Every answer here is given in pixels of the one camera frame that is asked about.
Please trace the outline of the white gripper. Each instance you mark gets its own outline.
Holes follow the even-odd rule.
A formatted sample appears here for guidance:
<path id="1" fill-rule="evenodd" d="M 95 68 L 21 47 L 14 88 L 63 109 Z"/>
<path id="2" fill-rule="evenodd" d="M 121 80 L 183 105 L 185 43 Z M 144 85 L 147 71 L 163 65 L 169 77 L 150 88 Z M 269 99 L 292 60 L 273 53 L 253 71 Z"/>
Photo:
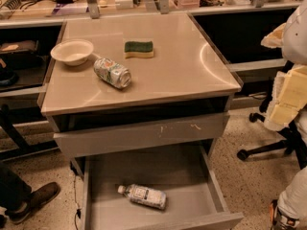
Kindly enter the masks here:
<path id="1" fill-rule="evenodd" d="M 266 111 L 265 127 L 280 131 L 294 121 L 300 132 L 307 131 L 307 66 L 295 65 L 274 79 L 272 100 Z"/>

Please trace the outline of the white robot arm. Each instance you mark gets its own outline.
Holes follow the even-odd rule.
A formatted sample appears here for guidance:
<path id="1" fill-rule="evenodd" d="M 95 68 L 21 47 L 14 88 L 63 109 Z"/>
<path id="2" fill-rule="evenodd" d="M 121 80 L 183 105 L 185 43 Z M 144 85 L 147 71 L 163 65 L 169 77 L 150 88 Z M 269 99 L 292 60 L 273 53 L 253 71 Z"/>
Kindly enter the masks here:
<path id="1" fill-rule="evenodd" d="M 266 35 L 261 45 L 280 48 L 283 58 L 294 65 L 286 73 L 277 73 L 272 100 L 266 111 L 265 127 L 279 131 L 288 127 L 307 104 L 307 0 L 298 6 L 286 23 Z"/>

